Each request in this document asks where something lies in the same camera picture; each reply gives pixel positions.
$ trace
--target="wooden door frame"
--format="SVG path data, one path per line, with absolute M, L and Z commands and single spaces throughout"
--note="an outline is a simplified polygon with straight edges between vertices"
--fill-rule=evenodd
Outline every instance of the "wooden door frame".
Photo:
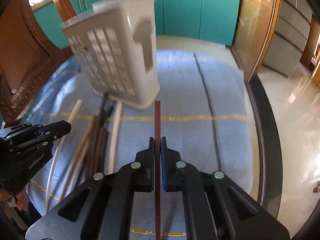
M 5 75 L 0 74 L 0 112 L 6 126 L 12 126 L 19 121 L 17 119 L 26 111 L 32 99 L 49 80 L 56 68 L 73 55 L 70 47 L 59 49 L 43 33 L 29 0 L 11 0 L 10 2 L 20 6 L 18 13 L 22 15 L 22 21 L 16 23 L 17 29 L 21 31 L 20 34 L 32 49 L 39 54 L 41 60 L 24 75 L 22 83 L 14 92 L 10 89 Z
M 52 0 L 61 19 L 65 22 L 72 17 L 76 16 L 76 12 L 70 2 L 70 0 Z

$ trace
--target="brown stick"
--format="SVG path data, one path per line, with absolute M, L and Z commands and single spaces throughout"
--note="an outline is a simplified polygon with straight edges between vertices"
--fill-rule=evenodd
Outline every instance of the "brown stick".
M 160 238 L 161 238 L 160 136 L 161 136 L 160 101 L 155 101 L 155 203 L 156 203 L 156 240 L 160 240 Z

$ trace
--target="wooden furniture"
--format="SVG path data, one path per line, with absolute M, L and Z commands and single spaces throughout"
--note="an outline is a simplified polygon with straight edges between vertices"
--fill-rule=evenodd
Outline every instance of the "wooden furniture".
M 76 16 L 76 12 L 71 6 L 69 0 L 52 0 L 52 1 L 64 22 Z
M 320 22 L 317 20 L 317 18 L 314 15 L 312 15 L 307 43 L 302 52 L 302 56 L 300 59 L 300 62 L 307 68 L 311 63 L 313 53 L 316 50 L 319 34 L 320 34 Z
M 11 126 L 72 52 L 47 38 L 28 0 L 10 1 L 0 17 L 0 37 L 0 112 Z
M 275 32 L 280 0 L 241 0 L 231 52 L 248 83 L 262 65 Z

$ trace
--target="cabinet handle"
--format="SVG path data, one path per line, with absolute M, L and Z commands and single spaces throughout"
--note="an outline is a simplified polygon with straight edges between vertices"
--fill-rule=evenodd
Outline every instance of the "cabinet handle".
M 87 1 L 86 0 L 83 0 L 83 4 L 84 4 L 85 8 L 87 9 L 88 6 L 87 6 Z
M 79 9 L 82 11 L 81 1 L 78 0 Z

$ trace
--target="wooden door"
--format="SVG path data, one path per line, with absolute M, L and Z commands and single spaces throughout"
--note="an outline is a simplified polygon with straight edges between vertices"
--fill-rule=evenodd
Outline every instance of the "wooden door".
M 156 22 L 156 34 L 164 34 L 163 23 L 163 0 L 154 0 L 155 3 L 155 22 Z
M 200 39 L 232 45 L 239 0 L 202 0 Z
M 163 0 L 164 34 L 199 38 L 201 0 Z
M 300 62 L 307 68 L 309 67 L 309 64 L 311 63 L 313 53 L 315 52 L 318 38 L 319 38 L 319 33 L 320 33 L 320 23 L 317 20 L 317 18 L 314 15 L 312 15 L 309 36 L 307 39 L 306 46 L 304 47 L 304 50 L 302 52 L 301 59 L 300 59 Z
M 0 112 L 17 123 L 54 71 L 72 55 L 43 33 L 28 0 L 11 0 L 0 17 Z
M 240 0 L 231 52 L 249 83 L 266 57 L 275 32 L 280 0 Z

